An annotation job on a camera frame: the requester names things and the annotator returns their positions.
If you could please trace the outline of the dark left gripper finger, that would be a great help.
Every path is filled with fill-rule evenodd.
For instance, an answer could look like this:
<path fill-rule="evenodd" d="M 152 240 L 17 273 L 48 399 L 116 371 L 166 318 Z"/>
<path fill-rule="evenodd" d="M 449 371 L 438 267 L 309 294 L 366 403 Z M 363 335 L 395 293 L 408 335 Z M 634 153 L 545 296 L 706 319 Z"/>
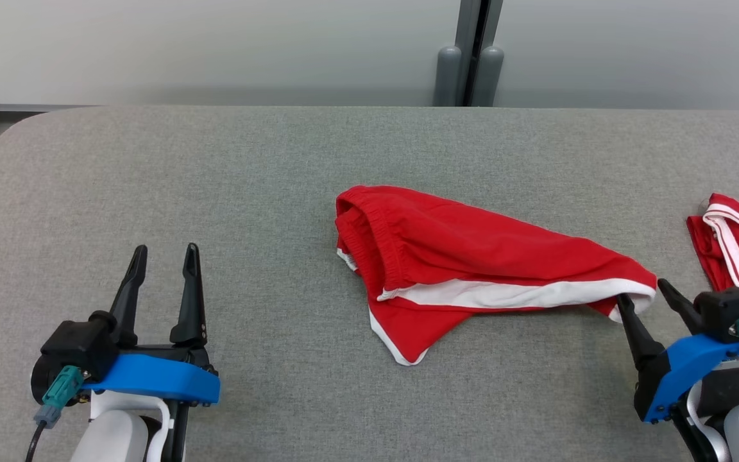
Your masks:
<path fill-rule="evenodd" d="M 112 302 L 110 313 L 115 318 L 115 328 L 111 333 L 111 338 L 118 347 L 135 347 L 138 342 L 134 331 L 136 309 L 139 290 L 146 279 L 147 258 L 147 246 L 138 246 L 133 252 L 125 276 Z"/>
<path fill-rule="evenodd" d="M 189 243 L 187 246 L 182 275 L 184 287 L 181 307 L 169 340 L 176 346 L 205 346 L 207 344 L 207 321 L 205 299 L 203 299 L 200 250 L 196 243 Z"/>

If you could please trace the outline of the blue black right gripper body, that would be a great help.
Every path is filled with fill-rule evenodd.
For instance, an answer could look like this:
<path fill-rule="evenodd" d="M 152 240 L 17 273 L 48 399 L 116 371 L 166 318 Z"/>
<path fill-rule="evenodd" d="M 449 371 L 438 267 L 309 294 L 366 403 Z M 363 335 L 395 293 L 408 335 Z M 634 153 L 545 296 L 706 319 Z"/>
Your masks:
<path fill-rule="evenodd" d="M 721 363 L 739 357 L 739 340 L 727 344 L 709 334 L 678 339 L 638 372 L 634 409 L 643 423 L 663 421 L 681 395 Z"/>

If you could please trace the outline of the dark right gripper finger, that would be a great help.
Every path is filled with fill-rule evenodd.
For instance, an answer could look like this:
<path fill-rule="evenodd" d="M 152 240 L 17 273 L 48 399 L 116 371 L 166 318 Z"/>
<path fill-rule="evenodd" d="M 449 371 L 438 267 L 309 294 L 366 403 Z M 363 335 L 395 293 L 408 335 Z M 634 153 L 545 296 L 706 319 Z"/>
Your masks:
<path fill-rule="evenodd" d="M 646 368 L 648 362 L 654 360 L 665 351 L 662 344 L 654 340 L 646 329 L 645 325 L 640 321 L 634 310 L 634 302 L 627 293 L 620 293 L 616 296 L 616 306 L 624 325 L 625 338 L 633 357 L 634 367 L 641 372 Z"/>
<path fill-rule="evenodd" d="M 690 334 L 702 333 L 702 316 L 695 309 L 693 302 L 680 293 L 668 280 L 659 278 L 657 281 L 659 291 L 669 308 L 677 313 L 683 320 Z"/>

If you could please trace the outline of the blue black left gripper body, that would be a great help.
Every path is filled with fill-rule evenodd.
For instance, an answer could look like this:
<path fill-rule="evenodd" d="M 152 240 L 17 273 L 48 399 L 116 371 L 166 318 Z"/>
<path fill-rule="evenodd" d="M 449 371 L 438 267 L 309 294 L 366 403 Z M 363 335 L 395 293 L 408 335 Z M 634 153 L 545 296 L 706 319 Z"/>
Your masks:
<path fill-rule="evenodd" d="M 205 347 L 136 345 L 84 359 L 85 389 L 214 406 L 221 379 Z"/>

